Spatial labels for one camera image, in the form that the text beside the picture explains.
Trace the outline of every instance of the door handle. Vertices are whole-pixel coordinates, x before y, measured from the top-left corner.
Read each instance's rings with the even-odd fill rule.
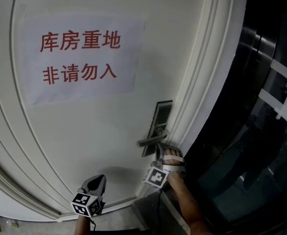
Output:
[[[162,128],[156,129],[155,132],[158,134],[157,136],[139,140],[137,141],[137,146],[144,147],[151,144],[157,144],[167,137],[167,132],[164,131]]]

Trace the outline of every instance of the floor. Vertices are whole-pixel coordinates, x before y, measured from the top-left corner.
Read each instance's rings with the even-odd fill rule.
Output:
[[[6,223],[7,220],[0,217],[2,229],[0,235],[73,235],[76,226],[76,221],[63,223],[18,221],[19,228],[14,228]],[[93,221],[96,223],[96,231],[116,231],[134,228],[144,230],[143,225],[131,207],[94,217]]]

